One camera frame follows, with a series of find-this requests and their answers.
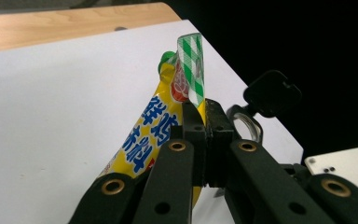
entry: wooden surface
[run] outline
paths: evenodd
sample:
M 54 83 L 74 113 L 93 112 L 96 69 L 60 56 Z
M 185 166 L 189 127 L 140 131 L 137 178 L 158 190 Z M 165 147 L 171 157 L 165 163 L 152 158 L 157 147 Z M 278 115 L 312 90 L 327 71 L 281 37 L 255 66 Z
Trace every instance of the wooden surface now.
M 181 20 L 165 3 L 0 15 L 0 50 Z

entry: yellow snack package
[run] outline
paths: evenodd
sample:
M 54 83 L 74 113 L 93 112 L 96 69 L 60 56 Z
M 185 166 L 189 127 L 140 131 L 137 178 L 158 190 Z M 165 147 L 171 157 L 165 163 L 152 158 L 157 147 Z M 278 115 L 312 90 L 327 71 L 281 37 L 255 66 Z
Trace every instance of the yellow snack package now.
M 177 51 L 163 53 L 158 65 L 160 82 L 155 93 L 100 176 L 121 173 L 135 178 L 151 168 L 159 148 L 170 139 L 171 125 L 181 125 L 182 102 L 187 99 L 199 110 L 205 125 L 201 40 L 201 34 L 180 36 Z

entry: black background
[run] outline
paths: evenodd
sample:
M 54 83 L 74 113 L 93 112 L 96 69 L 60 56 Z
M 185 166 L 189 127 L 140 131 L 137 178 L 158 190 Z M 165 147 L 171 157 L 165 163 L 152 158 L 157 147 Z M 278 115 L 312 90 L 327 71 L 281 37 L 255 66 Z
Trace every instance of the black background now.
M 358 147 L 358 0 L 164 2 L 247 85 L 269 69 L 296 84 L 301 102 L 278 119 L 303 159 Z

